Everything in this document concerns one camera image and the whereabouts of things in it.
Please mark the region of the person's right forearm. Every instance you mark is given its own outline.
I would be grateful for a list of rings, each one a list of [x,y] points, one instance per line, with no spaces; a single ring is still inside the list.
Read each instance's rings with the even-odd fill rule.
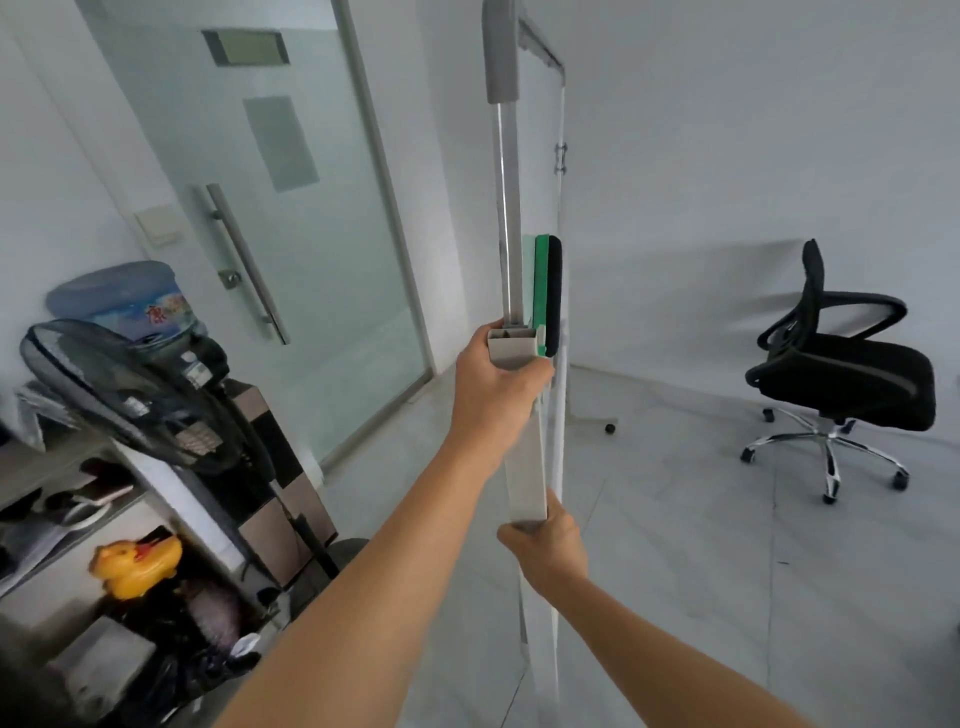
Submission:
[[[535,580],[647,728],[815,728],[739,672],[629,610],[587,577]]]

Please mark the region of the person's left forearm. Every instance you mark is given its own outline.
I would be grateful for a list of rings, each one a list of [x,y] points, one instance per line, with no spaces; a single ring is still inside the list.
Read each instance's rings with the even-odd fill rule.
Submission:
[[[478,500],[508,448],[497,435],[449,433],[213,728],[394,728]]]

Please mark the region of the black standing fan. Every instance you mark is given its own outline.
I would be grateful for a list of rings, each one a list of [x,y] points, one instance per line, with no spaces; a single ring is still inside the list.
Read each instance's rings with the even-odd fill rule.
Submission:
[[[83,424],[198,480],[191,490],[240,549],[244,563],[262,568],[283,587],[242,540],[234,519],[240,510],[228,512],[202,480],[236,465],[238,450],[218,435],[224,423],[214,405],[184,377],[187,348],[148,355],[96,323],[54,320],[31,326],[19,353],[34,377]],[[367,542],[337,534],[327,548],[340,573]]]

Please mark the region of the water dispenser cabinet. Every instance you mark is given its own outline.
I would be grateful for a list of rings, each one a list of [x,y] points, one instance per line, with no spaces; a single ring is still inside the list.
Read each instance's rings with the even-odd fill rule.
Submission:
[[[230,378],[227,355],[209,336],[192,334],[181,361],[184,378],[223,422],[218,435],[238,451],[236,465],[201,480],[227,512],[240,510],[242,540],[280,586],[309,562],[338,577],[328,549],[338,533],[264,396]]]

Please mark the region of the person's right hand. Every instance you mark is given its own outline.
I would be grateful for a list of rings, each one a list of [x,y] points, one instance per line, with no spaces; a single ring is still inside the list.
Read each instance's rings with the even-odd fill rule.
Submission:
[[[534,591],[556,606],[571,587],[589,580],[589,557],[577,522],[550,488],[546,507],[546,519],[540,523],[507,525],[530,534],[529,551],[511,554]]]

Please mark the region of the grey door sign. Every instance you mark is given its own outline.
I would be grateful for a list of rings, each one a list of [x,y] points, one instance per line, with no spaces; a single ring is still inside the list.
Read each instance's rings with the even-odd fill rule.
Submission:
[[[285,67],[291,64],[278,30],[200,31],[216,67]]]

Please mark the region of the yellow rubber duck toy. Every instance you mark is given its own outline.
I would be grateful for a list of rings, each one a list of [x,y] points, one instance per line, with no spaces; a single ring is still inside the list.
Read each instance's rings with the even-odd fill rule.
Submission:
[[[88,573],[114,600],[132,601],[173,578],[183,554],[177,536],[144,542],[118,540],[95,549]]]

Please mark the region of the blue water jug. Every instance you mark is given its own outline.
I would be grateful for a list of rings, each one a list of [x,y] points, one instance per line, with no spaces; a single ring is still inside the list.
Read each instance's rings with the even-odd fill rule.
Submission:
[[[127,339],[135,349],[158,356],[187,347],[209,334],[162,261],[140,260],[86,273],[46,294],[56,319],[86,321]]]

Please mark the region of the green whiteboard eraser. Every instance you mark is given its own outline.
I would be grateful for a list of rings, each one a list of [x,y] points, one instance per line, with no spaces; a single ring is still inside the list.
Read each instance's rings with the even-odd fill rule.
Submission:
[[[551,234],[536,236],[531,327],[540,357],[554,358],[560,347],[563,275],[563,245],[560,238]]]

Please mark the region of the frosted glass door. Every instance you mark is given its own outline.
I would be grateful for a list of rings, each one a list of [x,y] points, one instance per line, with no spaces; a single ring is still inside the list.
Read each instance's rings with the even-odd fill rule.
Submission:
[[[318,464],[428,371],[336,0],[75,0],[228,293],[262,388]],[[201,30],[279,31],[291,63],[218,67]],[[292,343],[267,321],[219,184]]]

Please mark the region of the whiteboard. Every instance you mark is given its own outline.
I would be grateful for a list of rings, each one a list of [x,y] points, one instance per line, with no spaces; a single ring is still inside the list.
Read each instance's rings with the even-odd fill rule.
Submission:
[[[567,73],[522,0],[483,0],[481,23],[503,303],[503,326],[487,341],[497,367],[519,370],[543,358],[531,326],[534,246],[537,236],[560,233]],[[570,273],[564,247],[562,257],[560,341],[549,358],[555,373],[503,460],[509,520],[523,526],[546,519],[548,488],[558,498],[563,493],[570,370]]]

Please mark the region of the person's left hand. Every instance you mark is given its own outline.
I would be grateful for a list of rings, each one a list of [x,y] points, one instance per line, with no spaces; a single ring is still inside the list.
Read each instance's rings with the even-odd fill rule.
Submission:
[[[487,479],[517,442],[535,401],[520,392],[520,369],[498,368],[489,352],[489,334],[497,320],[479,327],[459,354],[454,378],[452,418],[445,443],[458,458]]]

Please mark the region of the white wall switch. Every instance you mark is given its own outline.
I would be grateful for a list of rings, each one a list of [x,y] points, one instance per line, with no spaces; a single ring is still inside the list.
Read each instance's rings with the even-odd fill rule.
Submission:
[[[185,236],[183,216],[173,203],[138,210],[133,217],[146,240],[155,248],[175,244]]]

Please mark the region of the stack of papers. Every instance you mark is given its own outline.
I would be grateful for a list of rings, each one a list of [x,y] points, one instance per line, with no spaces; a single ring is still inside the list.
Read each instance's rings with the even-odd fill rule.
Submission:
[[[39,381],[14,389],[13,436],[38,453],[48,453],[82,429],[60,397]]]

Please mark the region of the black bag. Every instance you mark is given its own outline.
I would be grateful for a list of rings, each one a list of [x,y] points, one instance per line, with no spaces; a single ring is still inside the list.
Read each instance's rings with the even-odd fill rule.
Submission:
[[[126,689],[131,711],[158,717],[182,708],[250,673],[262,658],[255,647],[235,653],[245,637],[240,600],[209,579],[162,580],[143,596],[109,601],[104,615],[153,645]]]

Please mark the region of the black mesh office chair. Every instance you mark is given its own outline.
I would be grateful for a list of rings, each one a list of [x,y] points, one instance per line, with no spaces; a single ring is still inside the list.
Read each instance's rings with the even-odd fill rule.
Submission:
[[[765,407],[761,414],[766,423],[774,423],[780,413],[800,424],[802,431],[757,439],[743,448],[740,461],[754,463],[757,451],[769,445],[811,441],[822,454],[824,504],[835,504],[842,486],[837,448],[893,466],[891,487],[903,493],[910,485],[907,467],[897,458],[853,440],[850,433],[858,423],[907,432],[926,432],[935,424],[935,376],[930,358],[909,346],[874,340],[875,335],[903,321],[908,308],[897,297],[827,290],[822,252],[815,239],[803,243],[801,263],[804,283],[798,301],[758,336],[756,345],[766,359],[747,370],[745,381],[773,401],[815,410],[833,426],[822,429],[785,408]],[[823,310],[854,306],[880,307],[886,315],[848,336],[819,332]]]

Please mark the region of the grey shelf unit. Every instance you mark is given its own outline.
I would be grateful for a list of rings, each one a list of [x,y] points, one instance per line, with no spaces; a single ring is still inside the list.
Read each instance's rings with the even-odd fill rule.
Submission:
[[[259,638],[251,650],[265,656],[289,623],[289,600],[281,594],[277,606],[270,608],[258,602],[257,591],[268,585],[259,567],[250,566],[239,579],[241,550],[191,490],[199,484],[191,473],[90,432],[64,435],[45,452],[11,440],[0,446],[0,507],[37,489],[45,498],[49,492],[79,486],[80,465],[92,457],[123,465],[135,485],[99,521],[64,535],[0,596],[0,697],[37,678],[40,686],[30,690],[30,697],[53,700],[56,717],[66,713],[66,688],[45,664],[92,623],[104,596],[89,574],[95,548],[145,536],[152,528],[165,527],[182,537],[213,577],[234,588],[251,613],[247,620],[256,625],[241,634],[255,632]]]

